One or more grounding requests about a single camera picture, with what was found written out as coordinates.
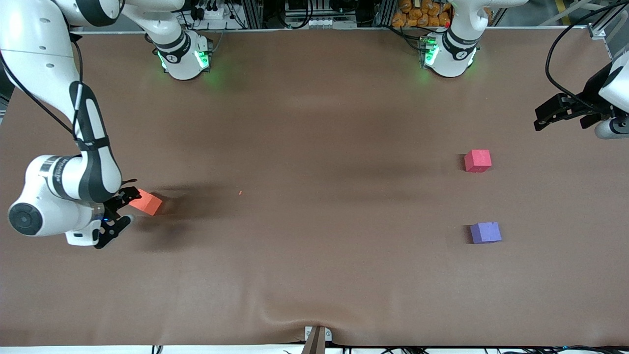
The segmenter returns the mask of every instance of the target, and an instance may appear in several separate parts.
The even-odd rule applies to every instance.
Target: orange cube
[[[162,200],[152,195],[151,193],[143,191],[139,188],[138,191],[140,192],[141,198],[130,201],[129,205],[147,213],[148,215],[155,215],[157,209],[162,204]]]

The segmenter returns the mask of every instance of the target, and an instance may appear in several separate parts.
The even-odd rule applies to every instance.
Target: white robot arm
[[[594,133],[601,139],[629,138],[629,52],[592,76],[576,95],[576,100],[559,93],[540,105],[535,114],[535,130],[560,120],[580,119],[583,129],[597,124]]]
[[[122,188],[96,97],[82,82],[72,53],[70,26],[104,26],[121,11],[146,29],[171,76],[191,79],[209,65],[199,59],[205,37],[184,31],[170,11],[183,0],[0,0],[0,59],[9,79],[36,102],[65,115],[81,151],[44,155],[28,166],[9,221],[28,236],[65,233],[69,244],[102,248],[132,218],[117,210],[139,198]]]
[[[472,65],[476,46],[487,28],[484,8],[511,8],[528,0],[450,0],[454,7],[452,24],[444,33],[432,33],[434,42],[424,54],[424,63],[437,74],[456,77]]]

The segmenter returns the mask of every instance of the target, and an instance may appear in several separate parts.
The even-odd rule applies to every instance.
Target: white bracket
[[[332,331],[330,331],[330,329],[328,328],[323,328],[325,330],[325,341],[332,341]],[[310,331],[313,330],[312,326],[306,326],[306,336],[304,338],[305,341],[308,340],[308,337],[310,336]]]

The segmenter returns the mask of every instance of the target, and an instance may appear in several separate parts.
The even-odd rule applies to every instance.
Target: velcro strap
[[[95,139],[95,140],[88,140],[88,141],[77,139],[74,142],[77,144],[77,146],[79,147],[79,150],[81,151],[93,151],[93,150],[98,150],[102,147],[109,146],[109,137],[104,137],[104,138]]]

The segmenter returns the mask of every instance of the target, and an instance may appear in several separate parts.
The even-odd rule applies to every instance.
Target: pink cube
[[[465,170],[467,172],[485,172],[490,167],[489,150],[471,150],[465,155]]]

